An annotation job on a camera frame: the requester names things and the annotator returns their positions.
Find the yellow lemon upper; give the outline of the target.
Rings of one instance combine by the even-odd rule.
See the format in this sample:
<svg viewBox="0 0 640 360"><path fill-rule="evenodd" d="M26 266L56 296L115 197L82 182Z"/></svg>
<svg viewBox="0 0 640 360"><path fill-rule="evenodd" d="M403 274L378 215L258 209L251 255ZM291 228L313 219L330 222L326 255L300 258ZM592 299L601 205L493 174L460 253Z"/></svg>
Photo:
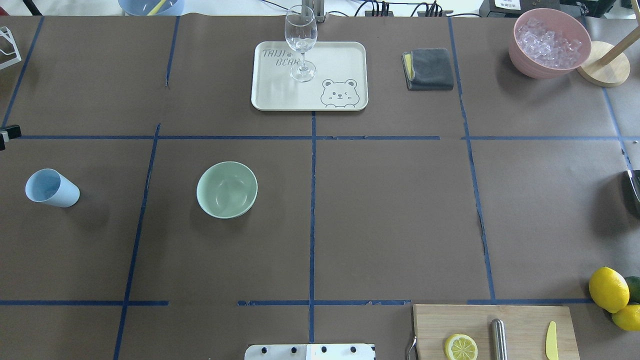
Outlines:
<svg viewBox="0 0 640 360"><path fill-rule="evenodd" d="M590 276L588 287L595 304L611 314L624 309L630 301L627 281L610 267L598 268Z"/></svg>

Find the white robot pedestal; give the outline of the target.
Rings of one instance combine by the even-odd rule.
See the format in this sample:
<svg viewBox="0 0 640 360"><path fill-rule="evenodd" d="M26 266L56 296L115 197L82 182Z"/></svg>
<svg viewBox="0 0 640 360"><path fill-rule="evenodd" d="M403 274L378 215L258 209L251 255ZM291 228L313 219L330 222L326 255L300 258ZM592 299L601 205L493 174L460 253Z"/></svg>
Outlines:
<svg viewBox="0 0 640 360"><path fill-rule="evenodd" d="M253 344L244 353L245 360L375 360L374 344L308 343Z"/></svg>

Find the green bowl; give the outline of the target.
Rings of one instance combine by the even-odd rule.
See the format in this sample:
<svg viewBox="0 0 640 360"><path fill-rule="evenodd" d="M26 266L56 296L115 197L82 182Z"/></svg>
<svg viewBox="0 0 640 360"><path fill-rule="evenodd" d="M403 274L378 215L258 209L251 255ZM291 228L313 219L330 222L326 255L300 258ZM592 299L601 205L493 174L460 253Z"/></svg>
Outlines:
<svg viewBox="0 0 640 360"><path fill-rule="evenodd" d="M202 173L196 185L196 200L207 215L233 219L253 207L258 189L258 178L248 166L237 161L223 161Z"/></svg>

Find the wooden paper towel stand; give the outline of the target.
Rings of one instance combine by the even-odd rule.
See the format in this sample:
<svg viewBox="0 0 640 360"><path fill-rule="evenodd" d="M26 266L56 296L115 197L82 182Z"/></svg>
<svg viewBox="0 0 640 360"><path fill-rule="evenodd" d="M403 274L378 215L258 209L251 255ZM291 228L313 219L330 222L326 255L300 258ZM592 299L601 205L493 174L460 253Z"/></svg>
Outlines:
<svg viewBox="0 0 640 360"><path fill-rule="evenodd" d="M624 51L639 38L640 27L637 26L615 45L604 41L592 41L589 57L577 68L579 75L600 87L622 85L631 72L630 61Z"/></svg>

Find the black power strip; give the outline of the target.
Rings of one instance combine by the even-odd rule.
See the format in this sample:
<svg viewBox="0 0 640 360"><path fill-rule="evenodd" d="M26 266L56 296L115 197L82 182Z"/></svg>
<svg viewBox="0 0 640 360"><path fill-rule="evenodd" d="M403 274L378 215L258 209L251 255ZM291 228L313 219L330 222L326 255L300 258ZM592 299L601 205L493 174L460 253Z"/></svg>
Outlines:
<svg viewBox="0 0 640 360"><path fill-rule="evenodd" d="M437 0L409 2L402 0L362 0L356 14L375 18L443 18L453 15L453 10L445 9Z"/></svg>

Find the cream bear tray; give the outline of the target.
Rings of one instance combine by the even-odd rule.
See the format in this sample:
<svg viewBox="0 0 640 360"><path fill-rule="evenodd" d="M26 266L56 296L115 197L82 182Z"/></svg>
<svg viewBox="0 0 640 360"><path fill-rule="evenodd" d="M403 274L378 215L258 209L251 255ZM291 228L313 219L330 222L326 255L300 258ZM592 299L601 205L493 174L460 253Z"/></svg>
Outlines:
<svg viewBox="0 0 640 360"><path fill-rule="evenodd" d="M354 41L319 41L306 55L317 73L309 82L291 77L299 55L285 41L254 50L251 104L260 111L361 111L369 102L366 50Z"/></svg>

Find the yellow fork in bowl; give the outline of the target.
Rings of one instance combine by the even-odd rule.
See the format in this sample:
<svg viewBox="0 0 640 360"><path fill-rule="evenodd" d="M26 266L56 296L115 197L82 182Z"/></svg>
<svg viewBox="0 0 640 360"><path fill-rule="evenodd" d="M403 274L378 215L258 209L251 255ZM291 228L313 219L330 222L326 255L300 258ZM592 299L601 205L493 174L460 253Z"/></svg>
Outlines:
<svg viewBox="0 0 640 360"><path fill-rule="evenodd" d="M155 16L160 11L160 9L162 9L165 3L166 0L159 0L158 3L146 15Z"/></svg>

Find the silver metal ice scoop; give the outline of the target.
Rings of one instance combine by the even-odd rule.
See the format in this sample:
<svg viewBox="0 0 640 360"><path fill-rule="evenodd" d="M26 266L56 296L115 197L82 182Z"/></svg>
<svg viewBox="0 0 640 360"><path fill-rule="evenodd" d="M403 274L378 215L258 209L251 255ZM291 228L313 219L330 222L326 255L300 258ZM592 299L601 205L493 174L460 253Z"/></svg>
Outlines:
<svg viewBox="0 0 640 360"><path fill-rule="evenodd" d="M630 205L630 210L637 217L640 215L640 171L639 170L626 170L624 171L624 178L627 182L628 189L626 190L627 202Z"/></svg>

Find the clear wine glass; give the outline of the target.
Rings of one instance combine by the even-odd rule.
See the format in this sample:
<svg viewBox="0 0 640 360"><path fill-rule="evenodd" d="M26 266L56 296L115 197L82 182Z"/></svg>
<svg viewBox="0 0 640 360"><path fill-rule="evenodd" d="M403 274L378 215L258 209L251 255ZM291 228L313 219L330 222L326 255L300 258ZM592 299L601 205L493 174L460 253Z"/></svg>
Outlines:
<svg viewBox="0 0 640 360"><path fill-rule="evenodd" d="M290 7L285 15L285 40L291 50L301 55L298 64L292 66L292 79L301 83L315 78L315 64L306 60L306 54L315 46L318 39L317 21L314 14L306 13L309 8L301 4Z"/></svg>

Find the blue bowl on desk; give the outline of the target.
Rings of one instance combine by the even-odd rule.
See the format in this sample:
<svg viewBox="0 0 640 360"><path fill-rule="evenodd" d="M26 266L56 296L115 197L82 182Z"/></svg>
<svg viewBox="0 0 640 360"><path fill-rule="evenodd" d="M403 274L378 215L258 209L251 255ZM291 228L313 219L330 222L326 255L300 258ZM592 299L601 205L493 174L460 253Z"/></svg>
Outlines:
<svg viewBox="0 0 640 360"><path fill-rule="evenodd" d="M128 16L180 16L185 8L185 0L118 0L118 5Z"/></svg>

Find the yellow lemon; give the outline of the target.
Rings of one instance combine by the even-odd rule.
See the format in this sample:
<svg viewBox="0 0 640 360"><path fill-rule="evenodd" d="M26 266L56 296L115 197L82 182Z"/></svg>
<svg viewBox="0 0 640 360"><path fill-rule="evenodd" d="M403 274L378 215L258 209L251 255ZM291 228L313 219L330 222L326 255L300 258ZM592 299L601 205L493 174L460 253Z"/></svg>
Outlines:
<svg viewBox="0 0 640 360"><path fill-rule="evenodd" d="M618 328L624 331L640 331L640 305L628 304L618 312L611 314L611 319Z"/></svg>
<svg viewBox="0 0 640 360"><path fill-rule="evenodd" d="M611 314L624 309L630 301L627 281L610 267L598 268L590 276L588 287L595 304Z"/></svg>

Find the aluminium frame post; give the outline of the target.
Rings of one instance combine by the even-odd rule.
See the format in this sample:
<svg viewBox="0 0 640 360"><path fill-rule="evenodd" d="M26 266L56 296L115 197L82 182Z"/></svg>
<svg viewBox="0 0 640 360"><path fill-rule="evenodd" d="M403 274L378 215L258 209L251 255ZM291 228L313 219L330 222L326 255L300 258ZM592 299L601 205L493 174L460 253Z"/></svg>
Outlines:
<svg viewBox="0 0 640 360"><path fill-rule="evenodd" d="M307 7L306 13L313 12L313 16L318 23L324 23L326 20L325 0L302 0L301 5Z"/></svg>

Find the yellow lemon lower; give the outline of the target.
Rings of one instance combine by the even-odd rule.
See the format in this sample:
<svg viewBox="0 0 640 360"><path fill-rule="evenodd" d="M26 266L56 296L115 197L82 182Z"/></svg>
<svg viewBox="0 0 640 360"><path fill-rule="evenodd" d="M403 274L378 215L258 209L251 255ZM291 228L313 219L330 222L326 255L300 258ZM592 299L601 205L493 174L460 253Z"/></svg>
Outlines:
<svg viewBox="0 0 640 360"><path fill-rule="evenodd" d="M640 305L628 304L618 312L611 314L611 319L618 328L624 331L640 331Z"/></svg>

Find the silver handled knife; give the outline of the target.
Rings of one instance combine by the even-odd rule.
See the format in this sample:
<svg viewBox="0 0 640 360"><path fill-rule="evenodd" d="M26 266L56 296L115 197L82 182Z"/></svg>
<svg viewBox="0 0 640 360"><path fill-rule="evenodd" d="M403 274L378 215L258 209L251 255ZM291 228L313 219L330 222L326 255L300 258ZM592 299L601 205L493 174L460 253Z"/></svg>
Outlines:
<svg viewBox="0 0 640 360"><path fill-rule="evenodd" d="M491 322L494 360L507 360L506 326L502 319L494 318Z"/></svg>

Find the light blue plastic cup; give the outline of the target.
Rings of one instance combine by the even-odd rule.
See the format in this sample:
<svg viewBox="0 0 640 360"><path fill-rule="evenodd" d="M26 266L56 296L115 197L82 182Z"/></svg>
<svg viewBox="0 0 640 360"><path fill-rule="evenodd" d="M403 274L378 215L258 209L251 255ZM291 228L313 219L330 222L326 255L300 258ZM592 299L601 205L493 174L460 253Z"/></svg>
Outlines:
<svg viewBox="0 0 640 360"><path fill-rule="evenodd" d="M28 178L25 194L35 203L68 208L78 202L80 189L57 170L44 168Z"/></svg>

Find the half lemon slice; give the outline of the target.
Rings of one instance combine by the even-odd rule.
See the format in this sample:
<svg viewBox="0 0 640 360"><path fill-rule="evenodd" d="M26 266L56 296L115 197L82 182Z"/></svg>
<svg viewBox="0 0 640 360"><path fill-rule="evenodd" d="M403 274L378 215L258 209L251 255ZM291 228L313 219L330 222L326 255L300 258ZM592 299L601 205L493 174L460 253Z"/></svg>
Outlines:
<svg viewBox="0 0 640 360"><path fill-rule="evenodd" d="M453 333L446 339L443 353L448 360L477 360L479 349L472 337Z"/></svg>

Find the grey folded cloth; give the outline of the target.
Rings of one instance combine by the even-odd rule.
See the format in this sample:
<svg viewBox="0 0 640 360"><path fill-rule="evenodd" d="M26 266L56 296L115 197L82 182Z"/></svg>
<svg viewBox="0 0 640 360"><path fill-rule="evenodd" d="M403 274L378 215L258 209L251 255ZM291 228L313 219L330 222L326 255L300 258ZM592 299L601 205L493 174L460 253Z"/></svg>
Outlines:
<svg viewBox="0 0 640 360"><path fill-rule="evenodd" d="M446 48L415 48L401 55L409 91L451 91L454 77Z"/></svg>

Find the pink bowl of ice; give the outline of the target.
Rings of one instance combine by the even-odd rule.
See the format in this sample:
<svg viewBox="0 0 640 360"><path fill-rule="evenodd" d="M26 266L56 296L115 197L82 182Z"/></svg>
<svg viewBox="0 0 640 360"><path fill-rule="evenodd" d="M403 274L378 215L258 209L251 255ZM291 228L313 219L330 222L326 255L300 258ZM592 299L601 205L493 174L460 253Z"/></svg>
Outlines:
<svg viewBox="0 0 640 360"><path fill-rule="evenodd" d="M577 69L589 58L592 41L570 14L541 7L522 13L509 43L515 68L534 79L552 79Z"/></svg>

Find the green lime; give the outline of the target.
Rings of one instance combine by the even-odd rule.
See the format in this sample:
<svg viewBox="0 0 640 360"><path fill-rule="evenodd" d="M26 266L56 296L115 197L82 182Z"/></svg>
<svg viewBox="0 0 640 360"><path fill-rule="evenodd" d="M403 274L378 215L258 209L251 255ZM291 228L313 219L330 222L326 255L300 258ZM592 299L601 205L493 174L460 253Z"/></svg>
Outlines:
<svg viewBox="0 0 640 360"><path fill-rule="evenodd" d="M630 294L630 303L640 303L640 277L639 276L625 276L628 291Z"/></svg>

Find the yellow plastic knife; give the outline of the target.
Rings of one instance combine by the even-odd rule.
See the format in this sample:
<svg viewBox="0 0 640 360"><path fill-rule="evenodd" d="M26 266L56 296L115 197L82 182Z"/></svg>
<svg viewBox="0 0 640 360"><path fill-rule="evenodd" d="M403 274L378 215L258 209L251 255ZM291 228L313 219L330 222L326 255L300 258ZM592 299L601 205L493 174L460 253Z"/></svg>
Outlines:
<svg viewBox="0 0 640 360"><path fill-rule="evenodd" d="M557 323L551 320L547 326L545 335L545 355L547 360L558 360L558 338L557 338Z"/></svg>

